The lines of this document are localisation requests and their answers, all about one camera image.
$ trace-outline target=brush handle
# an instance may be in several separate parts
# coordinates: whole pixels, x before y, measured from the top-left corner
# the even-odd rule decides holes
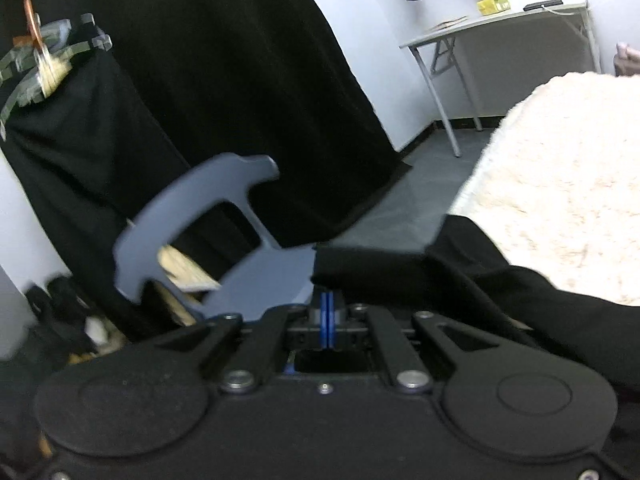
[[[24,13],[27,16],[27,26],[33,38],[33,43],[40,52],[44,52],[45,44],[40,33],[40,26],[36,20],[35,12],[33,12],[33,4],[31,0],[24,0]]]

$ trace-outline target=bed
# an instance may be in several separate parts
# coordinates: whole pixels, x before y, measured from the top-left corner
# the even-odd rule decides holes
[[[640,76],[570,73],[537,88],[450,213],[557,288],[640,305]]]

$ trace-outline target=black baseboard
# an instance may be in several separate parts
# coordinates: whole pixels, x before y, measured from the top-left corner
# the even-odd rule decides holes
[[[490,117],[480,117],[480,124],[482,124],[483,128],[497,128],[500,126],[500,122],[504,119],[504,115],[501,116],[490,116]],[[450,119],[451,126],[454,130],[472,130],[476,127],[473,118],[464,117],[461,119]],[[433,121],[433,123],[429,124],[423,131],[421,131],[414,140],[409,142],[402,150],[400,150],[399,155],[402,158],[408,156],[413,150],[415,150],[418,146],[420,146],[425,140],[427,140],[436,130],[443,130],[444,123],[442,121]]]

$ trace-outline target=table leg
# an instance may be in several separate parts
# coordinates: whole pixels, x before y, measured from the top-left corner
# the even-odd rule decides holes
[[[451,60],[451,62],[453,63],[453,66],[456,67],[456,70],[458,71],[458,75],[460,76],[460,81],[462,81],[462,86],[464,87],[466,92],[466,98],[469,99],[469,102],[471,103],[471,107],[474,110],[474,123],[476,124],[476,130],[478,132],[481,132],[482,123],[480,122],[480,113],[478,112],[478,105],[476,104],[475,99],[471,97],[471,92],[469,91],[469,85],[466,82],[465,75],[462,72],[460,65],[458,64],[458,60],[456,59],[456,54],[454,53],[454,49],[456,47],[456,40],[453,39],[453,43],[451,44],[449,43],[449,41],[446,40],[446,43],[450,49],[449,59]]]
[[[453,128],[451,127],[451,122],[447,117],[447,113],[444,111],[444,106],[442,106],[442,102],[440,101],[440,96],[438,95],[438,92],[436,91],[436,87],[433,84],[429,69],[424,64],[424,61],[422,60],[422,56],[420,55],[420,52],[418,51],[418,49],[416,47],[411,47],[410,50],[411,50],[411,53],[414,55],[416,62],[418,63],[418,67],[420,67],[420,72],[422,72],[422,76],[424,77],[424,80],[427,82],[427,85],[429,86],[429,90],[431,91],[431,95],[433,96],[434,101],[436,101],[436,106],[440,111],[442,122],[444,123],[444,127],[447,131],[447,135],[449,136],[449,142],[451,143],[451,147],[453,148],[453,154],[455,156],[460,156],[461,155],[460,146],[458,145],[456,134],[453,132]]]
[[[602,64],[600,62],[600,47],[596,42],[595,35],[593,34],[593,22],[591,21],[589,9],[581,10],[580,15],[582,17],[582,22],[584,23],[584,31],[587,34],[587,40],[589,40],[591,57],[593,57],[593,67],[598,74],[602,74]]]

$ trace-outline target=yellow tissue box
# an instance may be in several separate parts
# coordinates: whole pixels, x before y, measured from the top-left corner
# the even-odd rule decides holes
[[[497,12],[504,12],[510,9],[511,4],[509,0],[482,0],[478,2],[478,10],[483,16],[489,16],[490,14],[496,14]]]

